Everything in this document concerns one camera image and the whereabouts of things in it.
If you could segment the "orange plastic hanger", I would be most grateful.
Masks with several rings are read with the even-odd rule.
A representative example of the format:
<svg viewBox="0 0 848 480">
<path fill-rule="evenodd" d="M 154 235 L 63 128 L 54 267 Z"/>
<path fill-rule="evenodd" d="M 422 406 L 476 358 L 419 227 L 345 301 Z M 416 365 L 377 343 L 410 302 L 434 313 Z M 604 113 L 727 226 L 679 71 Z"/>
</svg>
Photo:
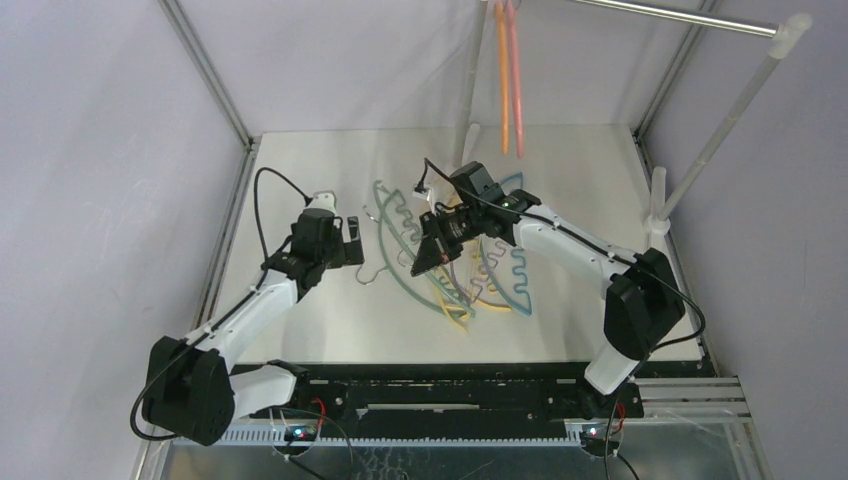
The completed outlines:
<svg viewBox="0 0 848 480">
<path fill-rule="evenodd" d="M 508 74 L 508 51 L 506 38 L 505 12 L 502 1 L 496 1 L 494 6 L 494 19 L 497 37 L 498 73 L 500 85 L 500 110 L 501 110 L 501 152 L 506 155 L 509 151 L 509 74 Z"/>
</svg>

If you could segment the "pink plastic hanger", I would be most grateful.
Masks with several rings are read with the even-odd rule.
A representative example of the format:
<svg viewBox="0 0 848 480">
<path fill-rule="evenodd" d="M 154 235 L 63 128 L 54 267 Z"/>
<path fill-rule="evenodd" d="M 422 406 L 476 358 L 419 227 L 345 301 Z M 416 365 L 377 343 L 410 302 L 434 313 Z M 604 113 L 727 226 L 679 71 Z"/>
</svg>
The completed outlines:
<svg viewBox="0 0 848 480">
<path fill-rule="evenodd" d="M 505 27 L 508 44 L 509 74 L 515 130 L 516 156 L 523 158 L 525 154 L 525 133 L 523 121 L 522 78 L 520 66 L 520 49 L 517 35 L 517 7 L 513 1 L 505 4 Z"/>
</svg>

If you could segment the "purple plastic hanger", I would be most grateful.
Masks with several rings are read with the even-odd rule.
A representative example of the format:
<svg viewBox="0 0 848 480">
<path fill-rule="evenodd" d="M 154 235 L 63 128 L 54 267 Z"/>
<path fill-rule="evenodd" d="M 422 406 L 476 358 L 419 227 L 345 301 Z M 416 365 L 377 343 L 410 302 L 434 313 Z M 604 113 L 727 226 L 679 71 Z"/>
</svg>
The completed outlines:
<svg viewBox="0 0 848 480">
<path fill-rule="evenodd" d="M 499 258 L 489 255 L 482 239 L 472 243 L 466 293 L 471 304 L 498 312 L 510 311 L 507 297 L 499 286 L 496 272 L 498 263 Z"/>
</svg>

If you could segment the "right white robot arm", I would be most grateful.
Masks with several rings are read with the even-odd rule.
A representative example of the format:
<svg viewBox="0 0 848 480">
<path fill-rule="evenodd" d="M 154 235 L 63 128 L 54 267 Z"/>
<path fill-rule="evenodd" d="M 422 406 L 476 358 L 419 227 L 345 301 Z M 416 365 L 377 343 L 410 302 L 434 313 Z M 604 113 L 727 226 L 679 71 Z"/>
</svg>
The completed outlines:
<svg viewBox="0 0 848 480">
<path fill-rule="evenodd" d="M 412 276 L 458 259 L 466 243 L 486 236 L 539 254 L 594 287 L 604 302 L 605 342 L 577 393 L 584 412 L 605 415 L 617 403 L 618 387 L 666 345 L 687 313 L 668 257 L 655 248 L 618 247 L 577 228 L 529 192 L 506 192 L 479 162 L 446 179 L 460 201 L 420 215 Z"/>
</svg>

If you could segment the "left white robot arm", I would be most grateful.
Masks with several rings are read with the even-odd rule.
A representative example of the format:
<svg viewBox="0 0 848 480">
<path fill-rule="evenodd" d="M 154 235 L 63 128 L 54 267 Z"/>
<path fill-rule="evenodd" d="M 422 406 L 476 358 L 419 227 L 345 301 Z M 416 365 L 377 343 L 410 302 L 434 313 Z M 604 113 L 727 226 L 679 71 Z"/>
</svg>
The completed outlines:
<svg viewBox="0 0 848 480">
<path fill-rule="evenodd" d="M 307 207 L 290 235 L 265 256 L 258 281 L 224 314 L 181 338 L 161 337 L 151 348 L 146 383 L 134 401 L 130 427 L 151 441 L 139 419 L 163 429 L 159 440 L 179 437 L 215 444 L 235 419 L 277 406 L 298 417 L 311 407 L 311 388 L 296 367 L 271 360 L 233 371 L 247 348 L 273 321 L 304 299 L 325 272 L 364 262 L 357 217 L 330 207 Z"/>
</svg>

